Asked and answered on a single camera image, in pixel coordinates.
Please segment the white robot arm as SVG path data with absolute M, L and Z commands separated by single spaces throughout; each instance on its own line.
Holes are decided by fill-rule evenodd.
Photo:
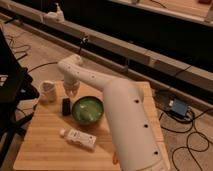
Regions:
M 144 109 L 143 91 L 131 80 L 82 66 L 71 55 L 58 62 L 67 95 L 82 81 L 103 93 L 103 105 L 112 142 L 122 171 L 169 171 Z

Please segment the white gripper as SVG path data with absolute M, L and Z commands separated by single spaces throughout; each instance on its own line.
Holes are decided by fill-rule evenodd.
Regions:
M 72 91 L 72 96 L 75 97 L 78 94 L 80 82 L 75 77 L 65 76 L 63 85 L 65 88 L 67 88 L 65 89 L 66 94 L 69 95 L 71 93 L 71 90 L 69 89 L 72 88 L 77 88 Z

